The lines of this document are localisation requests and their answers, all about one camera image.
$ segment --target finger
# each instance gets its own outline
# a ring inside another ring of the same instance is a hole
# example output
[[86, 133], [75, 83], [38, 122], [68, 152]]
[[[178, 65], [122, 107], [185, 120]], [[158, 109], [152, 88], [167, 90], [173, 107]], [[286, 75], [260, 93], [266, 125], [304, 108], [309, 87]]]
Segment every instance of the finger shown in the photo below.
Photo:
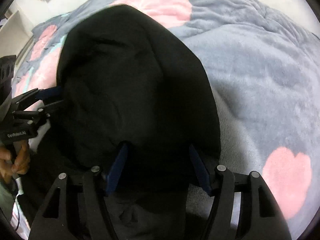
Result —
[[0, 159], [2, 160], [11, 160], [11, 153], [5, 147], [0, 147]]
[[0, 160], [0, 171], [1, 175], [4, 176], [5, 174], [7, 175], [13, 175], [13, 172], [11, 170], [12, 164], [6, 163], [4, 160]]
[[21, 145], [21, 149], [29, 150], [30, 146], [27, 140], [19, 141], [19, 143]]
[[18, 173], [18, 171], [20, 171], [25, 166], [27, 166], [30, 163], [30, 161], [31, 161], [30, 155], [28, 155], [27, 159], [24, 160], [22, 163], [20, 163], [19, 166], [17, 166], [16, 164], [12, 165], [12, 172], [13, 173]]
[[18, 174], [24, 175], [28, 172], [30, 168], [30, 165], [27, 164], [26, 166], [22, 167], [19, 171], [17, 171]]
[[14, 161], [14, 166], [19, 167], [22, 163], [25, 162], [29, 157], [29, 149], [22, 147], [18, 153], [16, 160]]

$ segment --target wire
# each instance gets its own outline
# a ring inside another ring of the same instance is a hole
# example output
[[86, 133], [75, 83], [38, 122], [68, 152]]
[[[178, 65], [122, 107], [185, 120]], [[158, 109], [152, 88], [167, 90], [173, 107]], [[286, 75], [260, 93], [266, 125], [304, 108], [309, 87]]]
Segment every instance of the wire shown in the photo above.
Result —
[[20, 211], [19, 211], [19, 206], [17, 205], [17, 202], [16, 202], [16, 206], [17, 206], [17, 210], [18, 210], [18, 224], [17, 224], [17, 227], [16, 227], [15, 231], [18, 230], [19, 225], [20, 225]]

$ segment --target blanket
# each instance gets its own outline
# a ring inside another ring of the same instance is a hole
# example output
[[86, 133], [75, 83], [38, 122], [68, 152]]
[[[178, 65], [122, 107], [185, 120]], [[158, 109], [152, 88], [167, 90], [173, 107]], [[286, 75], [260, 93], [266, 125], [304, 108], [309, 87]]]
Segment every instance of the blanket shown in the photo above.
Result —
[[[13, 80], [14, 95], [56, 85], [68, 32], [117, 4], [149, 15], [200, 59], [220, 119], [221, 164], [260, 172], [297, 239], [320, 206], [318, 37], [258, 0], [89, 0], [33, 30], [36, 44]], [[211, 203], [191, 188], [187, 211], [206, 218]]]

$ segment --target black fabric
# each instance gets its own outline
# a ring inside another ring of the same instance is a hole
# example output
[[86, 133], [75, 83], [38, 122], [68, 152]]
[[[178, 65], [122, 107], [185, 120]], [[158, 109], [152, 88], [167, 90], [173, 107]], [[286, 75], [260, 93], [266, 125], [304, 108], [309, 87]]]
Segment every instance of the black fabric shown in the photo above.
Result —
[[150, 17], [115, 6], [71, 30], [57, 83], [65, 107], [22, 177], [28, 220], [59, 173], [108, 169], [127, 141], [117, 192], [105, 198], [119, 238], [182, 239], [187, 187], [196, 183], [188, 147], [220, 157], [219, 119], [199, 59]]
[[100, 11], [68, 34], [57, 83], [67, 102], [57, 124], [73, 138], [68, 155], [86, 167], [108, 166], [116, 146], [129, 141], [126, 186], [188, 184], [190, 142], [220, 157], [219, 119], [201, 62], [132, 7]]

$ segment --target pink heart pattern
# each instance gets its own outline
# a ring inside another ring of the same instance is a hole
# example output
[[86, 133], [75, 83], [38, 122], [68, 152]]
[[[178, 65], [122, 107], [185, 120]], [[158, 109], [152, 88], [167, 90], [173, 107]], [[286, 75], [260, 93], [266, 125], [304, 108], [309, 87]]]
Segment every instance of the pink heart pattern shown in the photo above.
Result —
[[56, 86], [56, 75], [60, 52], [61, 48], [57, 48], [43, 58], [38, 70], [30, 80], [28, 91], [34, 88], [46, 89]]
[[111, 5], [119, 4], [135, 7], [166, 28], [184, 25], [192, 12], [189, 0], [117, 0]]
[[262, 176], [286, 219], [294, 217], [305, 202], [312, 169], [308, 155], [285, 147], [274, 150], [267, 159]]
[[25, 92], [24, 89], [28, 85], [29, 76], [30, 74], [27, 73], [21, 78], [20, 82], [16, 85], [16, 91], [14, 93], [14, 97], [17, 97]]
[[37, 43], [33, 46], [31, 57], [30, 57], [31, 61], [36, 60], [41, 56], [42, 51], [44, 50], [45, 46], [47, 46], [48, 42], [50, 41], [50, 39], [52, 38], [56, 30], [57, 30], [56, 25], [50, 25], [44, 30], [39, 40], [37, 41]]

